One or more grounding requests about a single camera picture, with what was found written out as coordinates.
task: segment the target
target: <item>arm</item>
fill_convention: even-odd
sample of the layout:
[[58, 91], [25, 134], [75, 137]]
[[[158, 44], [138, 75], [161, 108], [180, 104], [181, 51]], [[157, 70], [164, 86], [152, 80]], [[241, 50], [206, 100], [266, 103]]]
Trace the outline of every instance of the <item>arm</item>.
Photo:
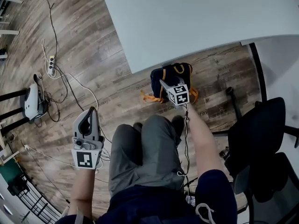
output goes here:
[[92, 202], [95, 170], [79, 170], [71, 191], [71, 204], [68, 215], [76, 215], [77, 209], [92, 220]]
[[212, 169], [222, 171], [222, 164], [214, 136], [191, 104], [188, 104], [188, 118], [195, 146], [198, 176], [200, 177], [203, 173]]

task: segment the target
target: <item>knee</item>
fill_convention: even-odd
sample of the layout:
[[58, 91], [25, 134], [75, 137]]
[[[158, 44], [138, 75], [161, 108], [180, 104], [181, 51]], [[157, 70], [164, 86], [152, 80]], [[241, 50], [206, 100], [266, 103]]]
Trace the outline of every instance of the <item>knee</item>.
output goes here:
[[131, 125], [126, 125], [126, 124], [118, 125], [114, 135], [115, 134], [120, 134], [120, 133], [126, 133], [130, 129], [132, 129]]
[[145, 123], [146, 123], [146, 125], [159, 127], [159, 126], [168, 124], [169, 120], [161, 115], [155, 114], [155, 115], [149, 117]]

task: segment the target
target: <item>power strip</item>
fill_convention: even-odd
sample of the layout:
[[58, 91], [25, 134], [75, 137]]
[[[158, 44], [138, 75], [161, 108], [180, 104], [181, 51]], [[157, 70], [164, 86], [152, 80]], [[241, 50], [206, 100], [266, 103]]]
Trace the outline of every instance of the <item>power strip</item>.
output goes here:
[[55, 74], [55, 57], [50, 56], [49, 64], [48, 64], [48, 74], [50, 76], [54, 76]]

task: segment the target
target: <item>white drawstring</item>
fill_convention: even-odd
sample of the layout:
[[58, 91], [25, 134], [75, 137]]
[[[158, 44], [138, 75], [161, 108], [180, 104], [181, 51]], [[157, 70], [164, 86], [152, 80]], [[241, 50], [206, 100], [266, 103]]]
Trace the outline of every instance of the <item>white drawstring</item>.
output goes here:
[[181, 177], [181, 176], [183, 176], [183, 177], [186, 177], [186, 176], [187, 176], [187, 174], [183, 174], [183, 173], [180, 172], [180, 171], [177, 172], [177, 175], [180, 176], [180, 177]]
[[[202, 216], [201, 216], [201, 214], [199, 213], [199, 208], [200, 207], [205, 207], [205, 208], [207, 208], [207, 210], [208, 210], [208, 216], [209, 216], [209, 219], [207, 220], [207, 219], [204, 219]], [[215, 223], [215, 221], [213, 220], [213, 217], [212, 217], [212, 212], [215, 212], [214, 210], [212, 210], [207, 204], [205, 204], [205, 203], [200, 203], [200, 204], [198, 204], [197, 206], [196, 206], [196, 208], [195, 208], [195, 213], [196, 213], [196, 215], [198, 215], [199, 217], [200, 217], [200, 219], [203, 221], [203, 222], [205, 222], [205, 223], [209, 223], [209, 224], [216, 224]]]

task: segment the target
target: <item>shoe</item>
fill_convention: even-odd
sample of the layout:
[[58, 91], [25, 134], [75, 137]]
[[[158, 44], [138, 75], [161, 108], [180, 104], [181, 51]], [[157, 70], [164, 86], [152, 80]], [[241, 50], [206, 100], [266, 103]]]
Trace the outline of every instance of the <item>shoe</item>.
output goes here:
[[143, 124], [140, 123], [140, 122], [136, 122], [136, 123], [133, 124], [133, 128], [134, 128], [135, 130], [137, 130], [139, 133], [141, 133], [142, 126], [143, 126]]
[[184, 130], [185, 124], [184, 124], [184, 118], [180, 115], [176, 115], [173, 117], [171, 124], [174, 127], [174, 130], [176, 131], [177, 135], [181, 137], [182, 132]]

